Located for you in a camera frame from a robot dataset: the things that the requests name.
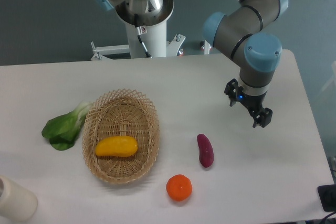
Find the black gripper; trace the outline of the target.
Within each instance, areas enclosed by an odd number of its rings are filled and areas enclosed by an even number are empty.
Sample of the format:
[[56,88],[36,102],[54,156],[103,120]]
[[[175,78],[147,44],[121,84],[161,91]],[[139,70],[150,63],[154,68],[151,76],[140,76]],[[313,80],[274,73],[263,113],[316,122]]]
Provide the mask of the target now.
[[232,79],[226,84],[224,93],[230,100],[229,106],[234,106],[236,102],[240,102],[253,117],[253,128],[257,126],[266,127],[272,119],[273,111],[263,107],[263,101],[266,93],[261,95],[248,95],[243,92],[243,89],[238,89],[238,82]]

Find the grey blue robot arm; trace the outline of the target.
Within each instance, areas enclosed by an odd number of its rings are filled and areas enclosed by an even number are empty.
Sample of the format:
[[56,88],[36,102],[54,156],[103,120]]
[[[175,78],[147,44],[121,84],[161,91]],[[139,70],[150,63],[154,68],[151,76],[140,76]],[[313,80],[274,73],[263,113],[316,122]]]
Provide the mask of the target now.
[[[166,39],[166,22],[173,13],[173,0],[95,0],[104,10],[115,9],[127,30],[132,58],[167,57],[172,42]],[[238,79],[225,87],[230,104],[242,104],[254,126],[271,122],[272,110],[263,107],[279,64],[280,40],[263,29],[288,7],[288,0],[238,0],[240,8],[230,15],[216,12],[202,28],[205,43],[240,68]]]

